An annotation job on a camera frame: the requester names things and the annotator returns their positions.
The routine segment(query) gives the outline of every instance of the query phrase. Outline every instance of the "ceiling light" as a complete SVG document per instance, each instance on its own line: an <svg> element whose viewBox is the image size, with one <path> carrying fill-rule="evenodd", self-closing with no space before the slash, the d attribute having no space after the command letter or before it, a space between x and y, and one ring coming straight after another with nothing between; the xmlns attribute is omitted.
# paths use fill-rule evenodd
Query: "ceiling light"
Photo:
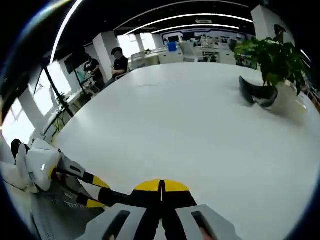
<svg viewBox="0 0 320 240"><path fill-rule="evenodd" d="M152 32L152 34L156 34L159 32L167 31L167 30L172 30L172 29L179 29L179 28L188 28L188 27L222 27L222 28L231 28L231 29L239 29L237 26L228 26L228 25L220 25L220 24L191 24L191 25L182 25L182 26L173 26L161 30L157 30Z"/></svg>
<svg viewBox="0 0 320 240"><path fill-rule="evenodd" d="M167 20L171 20L171 19L178 19L178 18L185 18L185 17L196 17L196 16L215 16L215 17L227 17L227 18L232 18L232 19L238 19L238 20L243 20L243 21L246 21L246 22L249 22L249 23L253 23L254 21L252 20L249 20L249 19L246 19L246 18L242 18L242 17L238 17L238 16L232 16L232 15L225 15L225 14L218 14L218 13L195 13L195 14L185 14L185 15L179 15L179 16L172 16L172 17L167 17L167 18L164 18L164 19L161 19L161 20L158 20L158 21L153 21L153 22L150 22L146 25L143 25L143 26L140 26L140 27L137 27L129 32L127 32L125 35L128 35L128 34L131 34L133 33L134 31L136 30L139 30L139 29L142 29L142 28L145 28L147 26L150 26L152 24L157 24L157 23L160 23L160 22L163 22L163 21L167 21Z"/></svg>
<svg viewBox="0 0 320 240"><path fill-rule="evenodd" d="M303 51L303 50L300 50L305 56L307 59L309 59L309 61L311 62L310 58L308 57L308 55Z"/></svg>
<svg viewBox="0 0 320 240"><path fill-rule="evenodd" d="M62 36L62 33L64 32L67 23L69 22L71 16L75 13L75 11L77 10L77 8L79 7L79 5L83 2L84 0L77 0L74 5L72 6L72 8L70 9L70 11L68 12L68 14L66 15L65 19L63 20L61 27L58 31L58 34L55 38L54 41L54 45L53 45L53 49L52 49L52 53L51 53L51 58L50 58L50 63L49 65L51 65L54 62L54 58L55 58L55 54L57 51L57 47L58 47L58 43L60 41L60 38Z"/></svg>
<svg viewBox="0 0 320 240"><path fill-rule="evenodd" d="M308 66L308 68L311 68L311 67L310 67L310 65L309 65L308 63L306 63L306 61L305 61L305 60L303 60L303 59L302 59L302 61L305 63L305 65L307 65L307 66Z"/></svg>

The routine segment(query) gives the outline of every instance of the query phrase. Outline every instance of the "plant pot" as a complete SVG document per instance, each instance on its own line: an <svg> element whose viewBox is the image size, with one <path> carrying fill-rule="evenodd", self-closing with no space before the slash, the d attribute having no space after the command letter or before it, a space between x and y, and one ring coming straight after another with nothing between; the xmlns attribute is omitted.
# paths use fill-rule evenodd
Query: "plant pot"
<svg viewBox="0 0 320 240"><path fill-rule="evenodd" d="M282 114L292 110L292 107L296 104L297 92L293 88L291 82L279 82L276 85L278 96L275 99L271 109L273 112Z"/></svg>

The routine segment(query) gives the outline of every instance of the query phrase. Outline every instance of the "mesh panel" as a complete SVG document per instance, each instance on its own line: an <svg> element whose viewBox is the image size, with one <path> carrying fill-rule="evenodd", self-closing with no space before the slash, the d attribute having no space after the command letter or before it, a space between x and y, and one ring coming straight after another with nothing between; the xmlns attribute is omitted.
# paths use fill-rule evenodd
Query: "mesh panel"
<svg viewBox="0 0 320 240"><path fill-rule="evenodd" d="M71 182L78 186L78 192L89 195L78 180ZM31 210L41 239L74 240L84 234L88 222L104 212L100 207L87 208L66 202L66 194L68 192L53 181L49 192L31 195Z"/></svg>

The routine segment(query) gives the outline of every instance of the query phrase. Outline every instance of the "led strip light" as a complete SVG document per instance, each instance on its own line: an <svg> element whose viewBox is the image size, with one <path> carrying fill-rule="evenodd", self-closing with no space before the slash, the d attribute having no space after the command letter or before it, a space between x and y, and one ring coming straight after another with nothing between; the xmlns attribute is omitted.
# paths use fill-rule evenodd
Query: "led strip light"
<svg viewBox="0 0 320 240"><path fill-rule="evenodd" d="M70 9L70 11L68 12L68 14L66 15L65 19L63 20L61 27L59 29L59 32L55 38L54 41L54 45L53 45L53 49L52 49L52 53L51 53L51 57L50 57L50 63L49 65L51 65L54 62L55 59L55 54L57 51L57 47L58 47L58 43L60 41L60 38L62 36L62 33L64 32L67 23L69 22L71 16L75 13L75 11L77 10L77 8L79 7L79 5L83 2L84 0L77 0L74 5L72 6L72 8Z"/></svg>
<svg viewBox="0 0 320 240"><path fill-rule="evenodd" d="M157 31L152 32L152 34L156 34L156 33L167 31L167 30L172 30L172 29L199 27L199 26L200 27L222 27L222 28L239 29L239 27L237 27L237 26L228 26L228 25L220 25L220 24L191 24L191 25L173 26L173 27L157 30Z"/></svg>
<svg viewBox="0 0 320 240"><path fill-rule="evenodd" d="M310 60L310 58L308 57L308 55L303 51L303 50L300 50L302 53L303 53L303 55L305 55L306 56L306 58L311 62L311 60Z"/></svg>
<svg viewBox="0 0 320 240"><path fill-rule="evenodd" d="M158 21L153 21L150 22L148 24L145 24L143 26L137 27L129 32L127 32L125 35L131 34L133 32L135 32L136 30L145 28L147 26L153 25L153 24L157 24L163 21L167 21L167 20L171 20L171 19L178 19L178 18L185 18L185 17L196 17L196 16L215 16L215 17L227 17L227 18L232 18L232 19L238 19L238 20L243 20L249 23L253 23L254 21L246 19L246 18L242 18L242 17L238 17L238 16L232 16L232 15L225 15L225 14L218 14L218 13L195 13L195 14L185 14L185 15L179 15L179 16L172 16L172 17L167 17Z"/></svg>
<svg viewBox="0 0 320 240"><path fill-rule="evenodd" d="M225 1L225 0L187 0L187 1L179 1L179 2L175 2L175 3L170 3L170 4L167 4L167 5L163 5L163 6L160 6L160 7L156 7L154 9L145 11L145 12L143 12L143 13L137 15L137 16L134 16L134 17L130 18L129 20L125 21L124 23L120 24L119 26L117 26L115 29L113 29L113 31L117 30L118 28L122 27L123 25L127 24L128 22L132 21L133 19L136 19L138 17L141 17L141 16L143 16L145 14L148 14L148 13L151 13L153 11L156 11L156 10L159 10L159 9L163 9L163 8L167 8L167 7L170 7L170 6L175 6L175 5L178 5L178 4L188 4L188 3L197 3L197 2L216 2L216 3L224 3L224 4L233 4L233 5L249 8L246 5L239 4L239 3L236 3L236 2L232 2L232 1Z"/></svg>

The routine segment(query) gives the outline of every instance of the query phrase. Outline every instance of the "black t-shirt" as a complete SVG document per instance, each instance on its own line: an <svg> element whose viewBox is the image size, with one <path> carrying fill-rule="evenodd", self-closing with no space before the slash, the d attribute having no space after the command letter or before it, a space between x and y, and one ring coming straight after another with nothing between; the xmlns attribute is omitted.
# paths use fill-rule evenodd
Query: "black t-shirt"
<svg viewBox="0 0 320 240"><path fill-rule="evenodd" d="M128 58L122 56L120 59L116 59L113 65L114 70L124 70L124 74L128 70Z"/></svg>
<svg viewBox="0 0 320 240"><path fill-rule="evenodd" d="M96 67L100 65L97 59L92 59L91 62L86 62L84 64L84 68L83 71L88 72L88 71L93 71L96 69ZM100 69L98 69L97 71L95 71L95 74L93 76L93 80L97 80L99 78L102 78L102 72Z"/></svg>

